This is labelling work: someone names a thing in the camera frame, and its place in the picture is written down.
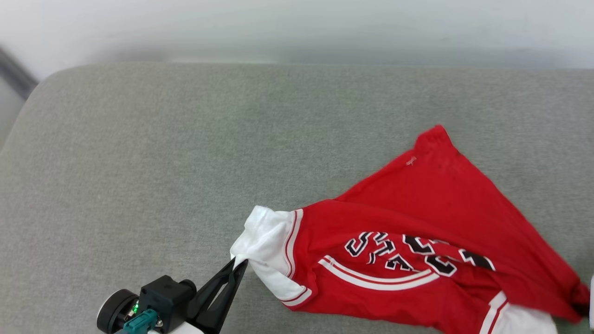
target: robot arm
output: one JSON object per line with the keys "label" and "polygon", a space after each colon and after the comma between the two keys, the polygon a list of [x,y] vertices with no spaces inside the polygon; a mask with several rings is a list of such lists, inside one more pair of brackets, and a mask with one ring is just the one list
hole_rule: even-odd
{"label": "robot arm", "polygon": [[106,334],[219,334],[247,267],[244,261],[233,269],[234,263],[198,291],[192,281],[166,275],[143,286],[140,296],[117,291],[99,310],[97,328]]}

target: couch cushion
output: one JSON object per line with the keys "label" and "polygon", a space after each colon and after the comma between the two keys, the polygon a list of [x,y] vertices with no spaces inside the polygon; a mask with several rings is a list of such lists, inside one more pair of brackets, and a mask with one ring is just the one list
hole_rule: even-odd
{"label": "couch cushion", "polygon": [[[437,123],[589,281],[593,106],[592,71],[111,64],[54,74],[0,151],[0,323],[98,333],[113,291],[165,274],[204,284],[254,205],[338,196]],[[223,333],[280,332],[435,331],[292,313],[248,272]]]}

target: jersey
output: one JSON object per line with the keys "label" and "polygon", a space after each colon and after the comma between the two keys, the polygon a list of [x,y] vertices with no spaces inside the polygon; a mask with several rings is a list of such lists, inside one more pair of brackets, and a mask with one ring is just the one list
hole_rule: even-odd
{"label": "jersey", "polygon": [[437,126],[335,199],[257,206],[231,248],[291,310],[435,327],[555,333],[588,288]]}

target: black lettering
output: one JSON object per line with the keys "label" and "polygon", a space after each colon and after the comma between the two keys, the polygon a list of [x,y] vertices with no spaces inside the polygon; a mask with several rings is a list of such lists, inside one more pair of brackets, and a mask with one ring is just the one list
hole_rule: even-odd
{"label": "black lettering", "polygon": [[441,256],[426,256],[425,263],[430,265],[441,276],[451,277],[458,268],[448,260],[443,260]]}
{"label": "black lettering", "polygon": [[369,254],[369,262],[367,264],[374,264],[374,263],[375,263],[375,254],[370,253]]}
{"label": "black lettering", "polygon": [[377,256],[383,256],[386,254],[390,254],[395,250],[396,250],[396,246],[394,246],[394,243],[391,242],[390,240],[386,240],[386,241],[384,241],[384,247],[378,249],[374,253]]}
{"label": "black lettering", "polygon": [[403,234],[402,235],[402,242],[407,244],[410,247],[410,251],[416,254],[424,254],[424,255],[433,255],[435,251],[433,247],[431,247],[430,243],[421,244],[421,241],[418,237],[411,237],[409,235]]}
{"label": "black lettering", "polygon": [[388,233],[385,232],[377,232],[373,240],[375,240],[375,244],[379,245],[381,242],[388,236]]}
{"label": "black lettering", "polygon": [[357,239],[349,240],[345,245],[346,251],[349,252],[349,254],[352,257],[357,257],[357,256],[361,255],[361,252],[363,252],[363,250],[367,246],[367,242],[369,240],[369,236],[371,235],[371,233],[372,232],[363,232],[359,235],[358,240]]}
{"label": "black lettering", "polygon": [[390,257],[390,259],[386,262],[385,267],[386,269],[394,270],[398,265],[400,265],[400,270],[407,272],[414,270],[413,267],[402,256],[400,256],[400,254]]}
{"label": "black lettering", "polygon": [[480,256],[467,250],[460,250],[460,255],[464,259],[464,262],[470,262],[475,267],[483,267],[495,271],[493,262],[484,256]]}

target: black wheel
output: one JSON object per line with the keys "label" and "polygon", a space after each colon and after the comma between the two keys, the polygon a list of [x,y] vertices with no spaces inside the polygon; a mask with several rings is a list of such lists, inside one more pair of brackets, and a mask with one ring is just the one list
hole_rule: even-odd
{"label": "black wheel", "polygon": [[124,328],[128,312],[138,301],[138,295],[122,289],[109,297],[97,315],[97,328],[105,334],[114,334]]}

